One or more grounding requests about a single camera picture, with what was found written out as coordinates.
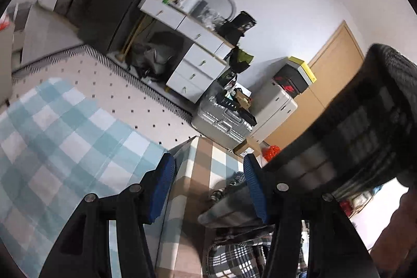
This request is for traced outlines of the person's right hand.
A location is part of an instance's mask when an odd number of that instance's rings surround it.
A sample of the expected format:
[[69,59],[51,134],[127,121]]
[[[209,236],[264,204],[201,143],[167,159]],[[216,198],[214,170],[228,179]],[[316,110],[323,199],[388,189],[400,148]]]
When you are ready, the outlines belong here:
[[370,255],[378,271],[394,274],[416,247],[416,189],[401,196],[399,208],[375,242]]

